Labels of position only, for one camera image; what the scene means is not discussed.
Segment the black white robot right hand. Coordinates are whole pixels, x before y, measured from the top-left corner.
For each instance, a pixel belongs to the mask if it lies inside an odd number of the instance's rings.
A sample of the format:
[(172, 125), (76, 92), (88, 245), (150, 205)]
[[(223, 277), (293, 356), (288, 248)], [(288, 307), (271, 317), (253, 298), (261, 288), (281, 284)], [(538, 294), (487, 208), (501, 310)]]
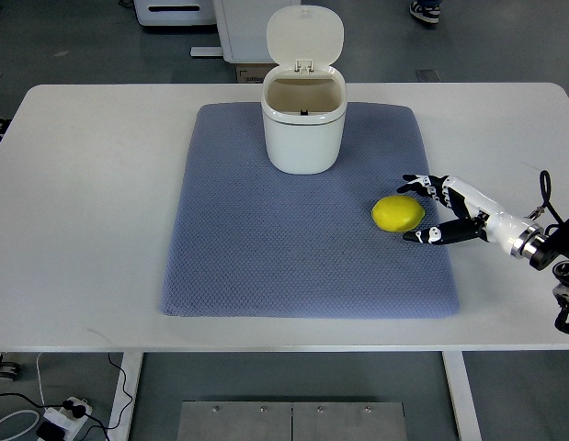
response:
[(424, 230), (409, 231), (403, 239), (414, 243), (447, 245), (479, 238), (497, 243), (506, 254), (516, 258), (531, 257), (545, 242), (543, 229), (537, 223), (523, 220), (506, 212), (462, 179), (444, 175), (404, 175), (400, 194), (413, 191), (429, 197), (450, 209), (456, 218)]

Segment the black silver robot right arm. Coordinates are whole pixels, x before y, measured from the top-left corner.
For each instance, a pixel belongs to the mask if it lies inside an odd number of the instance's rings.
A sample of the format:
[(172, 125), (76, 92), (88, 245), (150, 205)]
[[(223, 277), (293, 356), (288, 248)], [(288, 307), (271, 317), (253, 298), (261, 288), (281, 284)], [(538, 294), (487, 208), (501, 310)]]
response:
[(552, 267), (552, 274), (558, 281), (552, 294), (560, 307), (554, 327), (569, 334), (569, 218), (563, 220), (551, 203), (552, 181), (547, 170), (540, 172), (539, 182), (542, 202), (529, 214), (528, 219), (535, 221), (548, 210), (555, 223), (549, 225), (545, 232), (534, 233), (524, 250), (529, 252), (529, 264), (537, 270), (545, 269), (559, 256), (564, 257)]

